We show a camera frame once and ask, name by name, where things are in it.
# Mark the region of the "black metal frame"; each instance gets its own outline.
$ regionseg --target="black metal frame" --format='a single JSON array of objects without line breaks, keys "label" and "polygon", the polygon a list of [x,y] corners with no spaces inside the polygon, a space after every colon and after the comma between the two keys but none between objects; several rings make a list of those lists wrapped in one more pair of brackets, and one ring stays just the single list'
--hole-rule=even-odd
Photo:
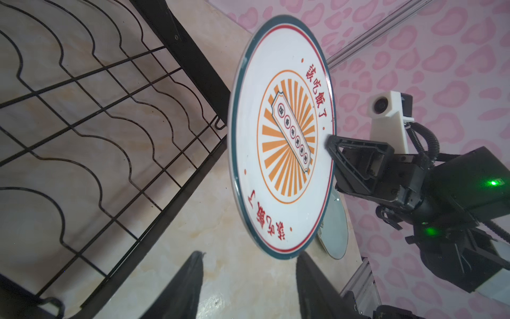
[{"label": "black metal frame", "polygon": [[[119,44],[118,44],[118,46],[119,46],[120,50],[125,54],[126,58],[123,59],[123,60],[117,61],[115,63],[108,64],[108,65],[104,65],[100,61],[100,59],[95,56],[95,54],[94,54],[94,51],[95,51],[95,41],[94,41],[94,38],[92,36],[92,33],[87,28],[87,25],[86,25],[85,22],[81,21],[78,17],[76,17],[73,13],[68,11],[66,8],[62,7],[61,5],[59,5],[57,3],[52,2],[51,0],[41,0],[41,1],[44,1],[44,2],[46,2],[46,3],[48,3],[48,4],[52,5],[52,6],[55,6],[55,7],[59,8],[60,10],[62,10],[66,14],[70,15],[72,18],[74,18],[77,22],[80,23],[80,25],[89,34],[90,39],[92,41],[93,47],[92,47],[91,55],[101,65],[101,67],[96,69],[96,70],[93,70],[93,71],[90,71],[90,72],[87,72],[87,73],[84,73],[84,74],[81,74],[81,75],[77,75],[77,76],[72,75],[71,72],[69,72],[63,66],[63,64],[62,64],[62,61],[63,61],[63,58],[64,58],[64,48],[62,46],[62,43],[60,42],[60,39],[51,30],[51,28],[49,28],[44,22],[39,20],[37,17],[35,17],[31,13],[26,12],[26,11],[24,11],[24,10],[18,8],[18,7],[11,6],[9,4],[6,4],[6,3],[0,1],[0,8],[3,7],[3,9],[5,9],[5,10],[16,10],[16,11],[18,11],[18,12],[20,12],[20,13],[28,16],[28,17],[30,17],[34,21],[38,22],[41,26],[46,28],[53,35],[53,37],[55,38],[56,42],[58,43],[58,45],[60,47],[59,66],[69,76],[69,79],[67,79],[65,81],[62,81],[60,83],[44,87],[44,88],[39,89],[39,90],[34,90],[21,77],[21,72],[22,72],[22,68],[23,68],[23,56],[21,54],[21,51],[19,50],[18,46],[16,45],[16,43],[11,38],[6,33],[4,33],[2,30],[0,30],[0,35],[5,37],[12,44],[12,46],[14,47],[14,49],[17,52],[17,55],[18,55],[18,58],[19,58],[19,68],[18,68],[18,71],[16,73],[16,78],[25,88],[27,88],[30,91],[30,93],[28,93],[28,94],[25,94],[23,96],[19,96],[19,97],[15,98],[15,99],[12,99],[10,101],[1,103],[0,104],[0,109],[4,108],[4,107],[7,107],[7,106],[11,106],[11,105],[13,105],[15,103],[18,103],[18,102],[30,99],[32,97],[35,97],[40,102],[42,102],[45,105],[45,107],[47,107],[54,115],[56,115],[59,118],[60,121],[62,121],[66,125],[66,127],[64,129],[59,130],[57,133],[54,133],[53,135],[51,135],[49,137],[46,137],[46,138],[38,141],[37,143],[34,143],[33,145],[25,145],[25,144],[23,144],[20,140],[18,140],[15,136],[13,136],[6,129],[0,127],[0,131],[2,131],[4,134],[6,134],[8,137],[10,137],[14,142],[16,142],[20,147],[22,147],[22,151],[17,152],[16,154],[14,154],[14,155],[12,155],[12,156],[10,156],[10,157],[0,161],[0,167],[2,167],[4,165],[6,165],[6,164],[16,160],[20,156],[25,155],[27,153],[30,153],[32,156],[34,156],[38,160],[43,160],[43,161],[64,161],[64,162],[72,163],[74,165],[78,165],[79,167],[85,169],[89,174],[91,174],[94,177],[95,181],[97,182],[97,185],[98,185],[98,188],[99,188],[99,193],[100,193],[98,205],[99,205],[100,210],[110,218],[110,221],[91,240],[89,240],[89,242],[85,246],[83,246],[82,249],[80,249],[79,251],[76,251],[75,249],[73,249],[72,247],[67,245],[64,242],[64,240],[63,240],[64,232],[65,232],[65,218],[64,218],[64,214],[62,212],[62,209],[60,208],[60,206],[58,205],[58,203],[55,200],[53,200],[48,195],[46,195],[46,194],[44,194],[44,193],[42,193],[42,192],[40,192],[38,190],[34,190],[34,189],[23,188],[23,187],[9,187],[9,186],[0,187],[0,190],[19,190],[19,191],[26,191],[26,192],[35,193],[35,194],[43,196],[44,198],[49,200],[56,207],[56,209],[58,210],[58,212],[60,214],[60,217],[61,217],[62,228],[61,228],[61,233],[60,233],[60,237],[59,237],[60,244],[74,254],[74,257],[72,257],[71,260],[69,260],[69,262],[62,269],[60,269],[60,271],[58,271],[54,275],[54,277],[35,295],[31,295],[30,296],[30,293],[27,292],[27,291],[24,291],[24,293],[22,293],[22,294],[16,294],[16,291],[13,290],[12,287],[15,287],[16,289],[19,288],[21,290],[24,290],[24,289],[22,289],[20,286],[17,286],[17,284],[10,282],[7,278],[5,278],[3,276],[0,276],[0,283],[4,284],[2,286],[3,288],[7,287],[7,290],[11,290],[12,293],[13,293],[13,296],[20,296],[21,299],[26,298],[27,296],[29,296],[30,297],[29,298],[30,301],[34,301],[34,300],[35,301],[41,301],[40,296],[66,271],[66,269],[68,269],[77,259],[80,258],[83,261],[85,261],[89,266],[94,268],[98,273],[100,273],[104,277],[104,279],[101,282],[101,284],[90,295],[90,297],[83,303],[82,309],[80,310],[80,312],[77,313],[74,316],[76,318],[90,318],[90,317],[95,316],[100,311],[100,309],[106,304],[106,302],[115,293],[115,291],[120,287],[120,285],[129,276],[129,274],[134,270],[134,268],[138,265],[138,263],[143,259],[143,257],[147,254],[147,252],[150,250],[150,248],[154,245],[154,243],[158,240],[158,238],[161,236],[161,234],[165,231],[165,229],[168,227],[168,225],[172,222],[172,220],[178,214],[179,210],[183,207],[183,205],[185,204],[187,199],[191,196],[193,191],[198,187],[200,182],[204,179],[206,174],[209,172],[209,170],[212,168],[212,166],[216,163],[216,161],[219,159],[219,157],[225,151],[225,149],[226,149],[226,137],[224,137],[222,139],[217,134],[217,132],[214,130],[214,128],[216,128],[217,130],[221,130],[221,129],[223,129],[225,127],[225,125],[223,125],[222,127],[218,127],[218,123],[219,123],[219,120],[222,120],[224,123],[226,123],[226,121],[227,121],[227,108],[228,108],[228,99],[229,99],[230,91],[227,89],[227,87],[225,86],[223,81],[220,79],[219,75],[212,68],[210,63],[207,61],[207,59],[202,54],[202,52],[197,47],[197,45],[194,43],[194,41],[191,39],[191,37],[187,34],[186,30],[184,30],[182,25],[172,15],[172,13],[168,9],[168,7],[166,6],[166,3],[164,1],[158,0],[158,1],[147,2],[147,1],[140,1],[140,0],[131,0],[132,4],[135,6],[135,8],[139,11],[139,13],[143,16],[143,18],[147,21],[149,26],[152,28],[152,30],[155,32],[155,34],[159,37],[159,39],[164,44],[164,46],[162,46],[162,47],[150,50],[149,47],[143,41],[143,28],[142,28],[142,26],[140,24],[140,21],[137,19],[136,15],[133,14],[133,12],[128,7],[126,7],[124,4],[122,4],[118,0],[111,0],[111,1],[116,2],[117,4],[119,4],[124,9],[126,9],[127,11],[130,12],[130,14],[133,16],[133,18],[137,21],[137,23],[138,23],[138,25],[140,27],[140,30],[142,32],[141,43],[145,46],[147,51],[145,51],[143,53],[140,53],[140,54],[137,54],[135,56],[129,56],[124,51],[124,49],[122,48],[122,34],[121,34],[117,24],[115,23],[115,21],[103,9],[101,9],[99,6],[97,6],[93,2],[91,2],[89,0],[80,0],[82,2],[87,3],[88,5],[90,5],[92,7],[94,7],[96,10],[98,10],[102,14],[104,14],[106,16],[106,18],[108,18],[108,20],[113,24],[113,26],[115,27],[115,29],[118,32],[118,35],[119,35]],[[165,69],[165,67],[161,64],[161,62],[156,58],[154,53],[156,51],[159,51],[159,50],[164,50],[165,48],[167,50],[169,50],[169,52],[173,55],[175,60],[181,66],[180,68],[177,68],[177,69],[172,70],[172,71],[167,71]],[[157,63],[160,65],[160,67],[164,70],[164,72],[165,72],[164,76],[162,76],[162,77],[160,77],[160,78],[158,78],[156,80],[153,80],[153,81],[150,81],[147,78],[147,76],[142,72],[142,70],[136,65],[136,63],[134,61],[136,58],[139,58],[139,57],[142,57],[142,56],[145,56],[145,55],[152,55],[152,57],[157,61]],[[135,90],[133,92],[129,92],[126,88],[124,88],[124,86],[119,82],[119,80],[110,72],[110,69],[112,67],[120,65],[120,64],[123,64],[123,63],[131,63],[133,66],[135,66],[136,69],[146,79],[147,84],[145,84],[144,86],[142,86],[141,88],[139,88],[139,89],[137,89],[137,90]],[[175,72],[177,72],[177,71],[179,71],[181,69],[184,70],[184,72],[188,75],[188,77],[195,84],[195,86],[200,91],[200,93],[204,96],[204,98],[207,100],[207,102],[211,105],[211,107],[216,112],[217,116],[214,117],[214,119],[212,119],[211,121],[207,121],[205,119],[205,117],[203,115],[202,104],[200,103],[200,100],[195,95],[195,93],[189,87],[187,87],[186,85],[184,85],[182,83],[179,83],[179,82],[175,81],[171,77],[172,74],[174,74]],[[103,107],[99,102],[97,102],[94,99],[94,97],[78,82],[78,80],[80,80],[80,79],[83,79],[83,78],[86,78],[88,76],[94,75],[94,74],[99,73],[101,71],[106,71],[126,93],[125,96],[123,96],[122,98],[112,102],[111,104],[109,104],[109,105],[107,105],[105,107]],[[191,130],[191,128],[190,128],[190,122],[189,122],[190,118],[188,116],[188,113],[186,112],[186,108],[176,98],[174,98],[173,96],[169,95],[166,92],[157,90],[156,87],[154,86],[155,83],[157,83],[158,81],[160,81],[160,80],[162,80],[162,79],[164,79],[166,77],[171,78],[174,81],[174,83],[182,85],[184,87],[184,89],[187,89],[187,90],[191,91],[195,95],[195,97],[197,98],[198,102],[200,103],[200,106],[202,108],[202,118],[207,123],[207,126],[201,132],[199,132],[198,134],[195,134]],[[69,123],[68,121],[66,121],[41,96],[45,92],[48,92],[48,91],[51,91],[53,89],[62,87],[62,86],[66,85],[66,84],[69,84],[69,83],[76,83],[79,86],[79,88],[85,94],[87,94],[88,97],[99,108],[96,112],[81,118],[80,120],[78,120],[75,123]],[[167,115],[163,111],[161,111],[155,105],[152,105],[152,104],[149,104],[149,103],[146,103],[146,102],[140,102],[140,101],[138,101],[138,100],[136,100],[134,98],[134,95],[136,93],[138,93],[138,92],[148,88],[149,86],[151,86],[157,93],[164,94],[164,95],[174,99],[177,103],[180,104],[180,106],[182,107],[182,109],[186,113],[186,116],[188,117],[188,129],[195,136],[188,143],[188,145],[186,147],[181,149],[174,142],[174,140],[173,140],[173,133],[174,133],[174,131],[173,131],[173,127],[172,127],[172,124],[171,124],[171,120],[167,117]],[[174,146],[177,147],[177,149],[180,152],[167,165],[163,166],[163,165],[161,165],[155,159],[155,145],[154,145],[154,142],[152,141],[151,136],[149,135],[149,133],[147,132],[146,129],[144,129],[139,123],[137,123],[137,122],[135,122],[135,121],[133,121],[131,119],[124,118],[124,117],[119,117],[119,116],[113,116],[113,115],[111,115],[108,112],[108,110],[110,108],[112,108],[113,106],[119,104],[120,102],[122,102],[122,101],[124,101],[126,99],[132,99],[137,104],[144,104],[144,105],[148,105],[148,106],[154,108],[155,111],[157,110],[158,112],[163,114],[163,116],[168,121],[168,124],[170,125],[170,128],[172,130],[172,143],[174,144]],[[130,161],[127,153],[125,152],[125,150],[123,150],[120,145],[118,145],[115,141],[112,141],[110,139],[106,139],[106,138],[101,137],[101,136],[81,134],[77,130],[77,126],[78,125],[80,125],[80,124],[90,120],[91,118],[93,118],[93,117],[95,117],[98,114],[101,114],[103,112],[107,116],[109,116],[110,118],[126,120],[126,121],[129,121],[129,122],[135,124],[136,126],[141,128],[144,131],[144,133],[149,137],[149,139],[151,141],[151,144],[152,144],[152,160],[161,168],[161,171],[145,187],[140,188],[140,187],[138,187],[131,180],[131,172],[132,172],[131,161]],[[191,146],[191,144],[193,142],[195,142],[197,140],[207,150],[207,147],[200,140],[200,136],[208,128],[212,129],[212,131],[220,139],[220,142],[216,145],[216,147],[213,150],[211,150],[211,151],[208,150],[209,155],[207,156],[205,161],[199,167],[197,167],[193,163],[193,161],[190,158],[188,158],[188,156],[184,152],[186,151],[186,149],[188,149]],[[109,143],[115,145],[119,150],[122,151],[122,153],[126,157],[126,160],[128,161],[128,164],[129,164],[129,167],[130,167],[130,172],[129,172],[128,180],[129,180],[131,185],[133,185],[134,187],[136,187],[138,189],[139,192],[138,192],[138,194],[134,198],[132,198],[131,201],[129,201],[129,203],[127,205],[124,206],[124,208],[122,208],[116,214],[110,214],[109,212],[107,212],[102,207],[102,205],[101,205],[101,198],[103,196],[102,195],[103,191],[102,191],[101,183],[100,183],[99,179],[97,178],[97,176],[94,174],[94,172],[92,170],[90,170],[88,167],[86,167],[85,165],[83,165],[81,163],[78,163],[76,161],[72,161],[72,160],[68,160],[68,159],[64,159],[64,158],[45,158],[45,157],[41,157],[41,156],[37,155],[36,149],[38,147],[44,145],[45,143],[55,139],[56,137],[58,137],[60,135],[66,133],[67,131],[73,131],[73,132],[75,132],[80,137],[92,137],[92,138],[99,138],[99,139],[105,140],[106,142],[109,142]],[[171,174],[169,172],[167,172],[167,170],[166,170],[180,155],[186,156],[186,158],[188,158],[188,160],[191,162],[191,164],[196,169],[195,173],[188,179],[188,181],[184,185],[180,185],[171,176]],[[180,190],[178,191],[178,193],[175,195],[175,197],[171,200],[171,202],[166,207],[161,208],[145,193],[145,191],[163,173],[166,173],[173,180],[173,182],[175,182],[180,187]],[[118,220],[118,218],[141,195],[145,196],[156,208],[158,208],[160,210],[160,214],[150,224],[150,226],[143,232],[143,234],[141,236],[137,237],[131,231],[129,231]],[[113,267],[113,269],[108,274],[106,274],[103,271],[101,271],[101,269],[99,269],[96,265],[94,265],[90,260],[88,260],[83,255],[83,253],[113,223],[116,223],[121,228],[123,228],[129,234],[129,236],[131,236],[132,238],[135,239],[135,243],[126,252],[126,254],[117,262],[117,264]]]}]

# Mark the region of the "metal wire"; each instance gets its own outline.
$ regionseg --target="metal wire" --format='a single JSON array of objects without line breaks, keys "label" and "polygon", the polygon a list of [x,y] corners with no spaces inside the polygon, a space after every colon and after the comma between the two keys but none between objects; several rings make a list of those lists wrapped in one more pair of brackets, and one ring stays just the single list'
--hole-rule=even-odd
[{"label": "metal wire", "polygon": [[[59,215],[60,215],[60,219],[61,219],[61,232],[60,232],[60,235],[59,235],[59,242],[60,244],[67,250],[69,250],[70,252],[72,252],[74,254],[74,256],[59,270],[55,273],[55,275],[37,292],[37,296],[41,296],[45,291],[48,290],[48,288],[67,270],[69,269],[69,267],[71,265],[73,265],[73,263],[77,260],[77,259],[82,259],[83,261],[85,261],[87,263],[87,265],[91,266],[94,270],[96,270],[99,274],[101,274],[103,277],[104,277],[104,280],[102,281],[102,283],[96,288],[96,290],[90,295],[89,299],[94,296],[95,293],[97,293],[101,287],[111,278],[111,276],[116,272],[116,270],[122,265],[122,263],[125,261],[125,259],[129,256],[129,254],[133,251],[133,249],[141,242],[141,240],[143,239],[143,237],[147,234],[147,232],[151,229],[151,227],[154,226],[154,224],[157,222],[158,218],[156,218],[155,220],[152,221],[152,223],[149,225],[149,227],[147,227],[147,229],[142,233],[141,236],[137,237],[135,236],[125,225],[123,225],[118,219],[122,216],[122,214],[134,203],[134,201],[136,201],[136,199],[138,197],[140,197],[141,195],[144,196],[145,198],[147,198],[151,203],[152,205],[154,205],[154,207],[156,207],[160,212],[162,211],[162,208],[159,207],[155,201],[153,199],[151,199],[145,192],[147,191],[147,189],[153,185],[153,183],[159,178],[159,176],[161,176],[162,174],[166,174],[169,178],[172,179],[172,181],[179,187],[179,188],[182,188],[182,185],[180,183],[177,182],[177,180],[167,171],[167,169],[179,158],[179,156],[183,155],[185,156],[188,161],[191,163],[191,165],[194,167],[194,169],[198,169],[197,165],[200,166],[199,163],[194,163],[189,157],[188,155],[185,153],[185,151],[194,143],[198,140],[198,142],[200,144],[202,144],[202,146],[206,149],[206,151],[210,154],[212,150],[209,150],[205,144],[201,141],[200,139],[200,136],[202,134],[204,134],[208,129],[211,129],[214,134],[218,137],[218,142],[219,140],[221,140],[221,137],[218,135],[218,133],[216,132],[217,130],[221,130],[225,127],[225,125],[223,125],[223,127],[218,127],[218,123],[219,123],[219,117],[216,115],[214,116],[214,118],[211,120],[211,121],[207,121],[205,116],[204,116],[204,108],[203,108],[203,105],[202,103],[200,102],[200,99],[199,97],[195,94],[195,92],[188,86],[186,86],[185,84],[183,83],[180,83],[178,81],[176,81],[173,77],[172,77],[172,74],[178,72],[181,70],[181,68],[177,68],[175,70],[172,70],[172,71],[167,71],[166,68],[163,66],[163,64],[159,61],[159,59],[156,58],[155,56],[155,52],[158,52],[160,50],[164,50],[164,47],[161,46],[161,47],[158,47],[156,49],[149,49],[149,47],[146,45],[146,43],[144,42],[144,33],[143,33],[143,28],[142,28],[142,25],[140,24],[140,21],[138,20],[138,18],[136,17],[136,15],[128,8],[126,7],[124,4],[122,4],[121,2],[119,2],[118,0],[113,0],[114,2],[116,2],[117,4],[121,5],[125,10],[127,10],[130,15],[136,20],[139,28],[140,28],[140,32],[141,32],[141,43],[143,44],[143,46],[145,47],[145,49],[147,51],[143,52],[143,53],[139,53],[139,54],[136,54],[136,55],[133,55],[133,56],[129,56],[126,51],[122,48],[122,34],[120,32],[120,29],[118,27],[118,25],[115,23],[115,21],[112,19],[112,17],[110,15],[108,15],[102,8],[100,8],[99,6],[97,6],[96,4],[92,3],[91,1],[89,0],[80,0],[81,2],[84,2],[86,4],[88,4],[89,6],[95,8],[97,11],[99,11],[101,14],[103,14],[110,22],[111,24],[113,25],[113,27],[117,30],[117,33],[118,33],[118,36],[119,36],[119,43],[118,43],[118,47],[120,48],[120,50],[122,51],[122,53],[126,56],[125,59],[122,59],[120,61],[117,61],[117,62],[114,62],[114,63],[111,63],[111,64],[108,64],[108,65],[105,65],[104,63],[101,62],[101,60],[95,55],[95,49],[96,49],[96,43],[95,43],[95,39],[90,31],[90,29],[87,27],[87,24],[85,22],[83,22],[81,19],[79,19],[76,15],[74,15],[72,12],[70,12],[69,10],[67,10],[66,8],[64,8],[63,6],[51,1],[51,0],[42,0],[44,2],[46,2],[48,5],[51,5],[51,6],[54,6],[56,8],[58,8],[61,12],[63,12],[63,14],[67,14],[69,16],[71,16],[74,20],[76,20],[83,28],[84,30],[87,32],[87,34],[89,35],[90,37],[90,41],[92,42],[92,50],[91,50],[91,56],[96,60],[96,62],[100,65],[99,68],[95,69],[95,70],[92,70],[92,71],[89,71],[89,72],[86,72],[86,73],[83,73],[83,74],[80,74],[80,75],[76,75],[74,76],[73,74],[71,74],[71,72],[63,65],[63,60],[64,60],[64,47],[62,45],[62,42],[61,40],[59,39],[59,37],[57,36],[57,34],[48,26],[46,25],[43,21],[41,21],[39,18],[37,18],[36,16],[34,16],[33,14],[23,10],[23,9],[20,9],[16,6],[13,6],[13,5],[9,5],[9,4],[6,4],[4,3],[3,1],[0,1],[0,5],[6,7],[6,8],[9,8],[11,10],[15,10],[27,17],[29,17],[30,19],[34,20],[35,22],[37,22],[38,24],[40,24],[43,28],[45,28],[47,31],[50,32],[50,34],[54,37],[56,43],[58,44],[59,46],[59,49],[60,49],[60,57],[59,57],[59,62],[58,62],[58,65],[59,67],[69,76],[69,79],[67,80],[64,80],[64,81],[60,81],[59,83],[56,83],[56,84],[52,84],[52,85],[49,85],[47,87],[44,87],[44,88],[41,88],[41,89],[38,89],[38,90],[35,90],[33,89],[26,81],[23,80],[23,78],[21,77],[21,73],[22,73],[22,70],[23,70],[23,56],[22,56],[22,53],[21,53],[21,50],[19,49],[19,47],[16,45],[15,41],[9,37],[8,34],[6,34],[4,31],[0,30],[0,34],[5,37],[12,45],[12,47],[15,49],[17,55],[18,55],[18,61],[19,61],[19,66],[18,66],[18,69],[17,69],[17,72],[16,72],[16,78],[17,80],[27,89],[29,90],[30,93],[28,94],[25,94],[25,95],[22,95],[22,96],[18,96],[14,99],[11,99],[9,101],[5,101],[5,102],[2,102],[0,103],[0,109],[2,108],[5,108],[7,106],[11,106],[15,103],[18,103],[18,102],[22,102],[24,100],[27,100],[27,99],[30,99],[32,97],[35,97],[37,98],[52,114],[54,114],[64,125],[65,125],[65,128],[57,131],[56,133],[53,133],[51,136],[48,136],[46,138],[43,138],[35,143],[33,143],[32,145],[25,145],[23,142],[21,142],[19,139],[17,139],[13,134],[11,134],[10,132],[8,132],[5,128],[3,127],[0,127],[0,131],[3,132],[6,136],[8,136],[11,140],[13,140],[16,144],[18,144],[22,150],[11,155],[10,157],[0,161],[0,167],[16,160],[17,158],[29,153],[31,154],[33,157],[35,157],[37,160],[41,160],[41,161],[62,161],[62,162],[67,162],[67,163],[70,163],[70,164],[73,164],[73,165],[76,165],[76,166],[79,166],[80,168],[84,169],[88,174],[90,174],[96,184],[97,184],[97,187],[98,187],[98,191],[99,191],[99,200],[98,200],[98,207],[100,209],[100,211],[102,213],[104,213],[106,216],[108,216],[108,218],[110,219],[106,225],[104,225],[99,232],[97,232],[92,238],[89,239],[89,241],[79,250],[75,250],[73,249],[71,246],[69,246],[68,244],[66,244],[64,242],[64,234],[65,234],[65,227],[66,227],[66,222],[65,222],[65,217],[64,217],[64,212],[62,211],[61,207],[59,206],[59,204],[57,203],[57,201],[55,201],[54,199],[52,199],[50,196],[44,194],[43,192],[40,192],[36,189],[31,189],[31,188],[27,188],[27,187],[14,187],[14,186],[3,186],[3,187],[0,187],[0,190],[17,190],[17,191],[25,191],[25,192],[31,192],[31,193],[34,193],[34,194],[37,194],[37,195],[40,195],[42,197],[44,197],[45,199],[47,199],[48,201],[50,201],[57,209]],[[148,79],[148,77],[144,74],[144,72],[138,67],[138,65],[135,63],[135,59],[137,58],[140,58],[140,57],[143,57],[143,56],[146,56],[146,55],[151,55],[155,61],[159,64],[159,66],[161,67],[161,69],[164,71],[165,75],[153,80],[153,81],[150,81]],[[142,74],[142,76],[145,78],[145,80],[147,81],[146,84],[144,84],[142,87],[134,90],[133,92],[129,92],[122,84],[121,82],[117,79],[117,77],[115,77],[112,72],[111,72],[111,68],[112,67],[115,67],[115,66],[118,66],[118,65],[122,65],[124,63],[130,63],[132,64],[136,69],[137,71]],[[89,76],[92,76],[92,75],[95,75],[99,72],[102,72],[102,71],[106,71],[113,79],[114,81],[119,85],[119,87],[125,92],[125,95],[119,99],[117,99],[116,101],[113,101],[111,102],[110,104],[106,105],[106,106],[102,106],[98,101],[97,99],[95,99],[92,94],[90,94],[90,92],[88,92],[82,85],[81,83],[79,82],[79,80],[81,79],[84,79],[84,78],[87,78]],[[158,82],[162,81],[163,79],[169,77],[172,82],[176,85],[179,85],[181,87],[183,87],[185,90],[189,90],[196,98],[198,104],[200,105],[200,109],[201,109],[201,116],[202,116],[202,119],[204,120],[205,122],[205,127],[198,133],[194,132],[192,129],[191,129],[191,122],[190,122],[190,116],[188,114],[188,110],[186,109],[186,107],[181,103],[181,101],[179,101],[178,99],[176,99],[174,96],[170,95],[168,92],[165,92],[165,91],[162,91],[162,90],[158,90],[156,89],[155,87],[155,84],[157,84]],[[49,92],[49,91],[52,91],[54,89],[57,89],[57,88],[60,88],[64,85],[67,85],[67,84],[70,84],[70,83],[76,83],[78,88],[83,92],[85,93],[90,99],[91,101],[93,101],[97,107],[98,107],[98,110],[93,112],[92,114],[89,114],[81,119],[79,119],[78,121],[74,122],[74,123],[69,123],[66,119],[64,119],[60,114],[59,112],[57,112],[55,110],[54,107],[52,107],[50,105],[50,103],[48,103],[47,100],[45,100],[41,95],[43,93],[46,93],[46,92]],[[165,112],[163,112],[159,107],[151,104],[151,103],[147,103],[147,102],[142,102],[142,101],[138,101],[134,96],[149,88],[149,87],[152,87],[155,92],[157,94],[162,94],[162,95],[165,95],[171,99],[173,99],[174,101],[176,101],[179,106],[182,108],[182,110],[184,111],[185,115],[186,115],[186,118],[187,118],[187,122],[188,122],[188,130],[193,134],[193,138],[188,142],[188,144],[184,147],[184,148],[181,148],[177,145],[177,143],[174,141],[174,128],[173,128],[173,125],[170,121],[170,119],[168,118],[168,116],[165,114]],[[160,113],[165,119],[166,121],[168,122],[168,125],[170,126],[170,130],[171,130],[171,141],[172,141],[172,144],[178,149],[179,153],[173,157],[172,160],[170,160],[170,162],[166,165],[163,165],[162,163],[160,163],[158,160],[156,160],[156,157],[155,157],[155,154],[156,154],[156,147],[155,147],[155,144],[154,144],[154,141],[153,141],[153,138],[151,137],[151,135],[149,134],[149,132],[147,131],[146,128],[143,127],[143,125],[141,125],[140,123],[136,122],[135,120],[133,119],[130,119],[130,118],[126,118],[126,117],[121,117],[121,116],[114,116],[112,114],[110,114],[110,112],[108,112],[109,109],[111,109],[112,107],[116,106],[117,104],[121,103],[122,101],[126,100],[126,99],[131,99],[133,102],[137,103],[137,104],[140,104],[140,105],[146,105],[146,106],[149,106],[153,109],[155,109],[158,113]],[[80,133],[78,130],[77,130],[77,126],[79,126],[80,124],[83,124],[85,123],[86,121],[96,117],[97,115],[101,114],[101,113],[105,113],[109,118],[111,119],[117,119],[117,120],[123,120],[123,121],[127,121],[131,124],[134,124],[136,125],[138,128],[140,128],[144,134],[148,137],[149,141],[150,141],[150,144],[151,144],[151,148],[152,148],[152,155],[151,155],[151,158],[152,158],[152,161],[161,169],[157,175],[155,175],[144,187],[139,187],[135,182],[132,181],[132,162],[131,162],[131,159],[129,158],[127,152],[118,144],[116,143],[114,140],[112,139],[108,139],[108,138],[105,138],[105,137],[102,137],[102,136],[98,136],[98,135],[91,135],[91,134],[82,134]],[[95,139],[100,139],[100,140],[103,140],[107,143],[110,143],[112,145],[114,145],[117,149],[119,149],[123,155],[125,156],[126,158],[126,161],[128,163],[128,166],[129,166],[129,174],[128,174],[128,177],[127,177],[127,180],[129,181],[129,183],[131,185],[133,185],[137,190],[138,190],[138,193],[122,208],[120,209],[116,214],[111,214],[109,213],[102,205],[102,201],[103,201],[103,187],[101,185],[101,182],[99,180],[99,178],[97,177],[97,175],[90,169],[88,168],[87,166],[83,165],[82,163],[79,163],[77,161],[74,161],[74,160],[70,160],[70,159],[66,159],[66,158],[58,158],[58,157],[42,157],[42,156],[39,156],[36,152],[35,152],[35,149],[54,140],[55,138],[59,137],[60,135],[66,133],[67,131],[73,131],[75,134],[77,134],[79,137],[88,137],[88,138],[95,138]],[[83,254],[86,252],[86,250],[113,224],[113,223],[116,223],[118,226],[121,227],[121,229],[123,229],[124,231],[127,232],[127,234],[132,237],[134,240],[135,240],[135,243],[129,248],[129,250],[123,255],[123,257],[115,264],[115,266],[109,271],[108,274],[106,274],[105,272],[103,272],[97,265],[95,265],[94,263],[92,263],[89,259],[87,259]]]}]

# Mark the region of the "pink wall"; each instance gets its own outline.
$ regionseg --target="pink wall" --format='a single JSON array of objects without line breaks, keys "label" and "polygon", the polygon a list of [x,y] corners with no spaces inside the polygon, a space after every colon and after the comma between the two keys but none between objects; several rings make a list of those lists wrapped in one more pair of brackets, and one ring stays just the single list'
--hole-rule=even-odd
[{"label": "pink wall", "polygon": [[408,0],[208,0],[254,32],[269,18],[289,14],[313,31],[329,58]]},{"label": "pink wall", "polygon": [[[415,119],[434,131],[442,152],[463,154],[484,145],[510,167],[509,1],[435,0],[331,76],[339,135],[368,138],[369,96],[407,92],[414,96]],[[364,200],[347,197],[347,206],[383,303],[428,319],[510,318],[510,307],[428,271],[416,245],[403,240],[412,235],[409,225],[395,231]],[[510,225],[508,217],[498,222]]]}]

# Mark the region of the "green light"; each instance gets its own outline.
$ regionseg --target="green light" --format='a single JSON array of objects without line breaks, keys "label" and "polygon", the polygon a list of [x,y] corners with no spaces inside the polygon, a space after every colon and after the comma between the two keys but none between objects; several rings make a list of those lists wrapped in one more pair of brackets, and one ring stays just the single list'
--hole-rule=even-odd
[{"label": "green light", "polygon": [[427,235],[429,237],[436,237],[441,234],[441,231],[434,227],[425,228],[424,232],[425,232],[425,235]]},{"label": "green light", "polygon": [[490,180],[487,182],[487,185],[488,186],[501,186],[501,185],[504,185],[505,182],[503,182],[503,180],[501,178],[497,178],[497,179],[494,179],[494,180]]}]

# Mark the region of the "ticket-shaped label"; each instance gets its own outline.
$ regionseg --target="ticket-shaped label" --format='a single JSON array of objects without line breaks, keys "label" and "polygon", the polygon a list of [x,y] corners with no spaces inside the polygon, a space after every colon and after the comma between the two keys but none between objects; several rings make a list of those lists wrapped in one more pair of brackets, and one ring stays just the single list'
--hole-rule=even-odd
[{"label": "ticket-shaped label", "polygon": [[278,92],[271,107],[273,109],[273,118],[285,136],[301,169],[304,172],[308,171],[310,166],[310,148],[292,108],[282,92]]}]

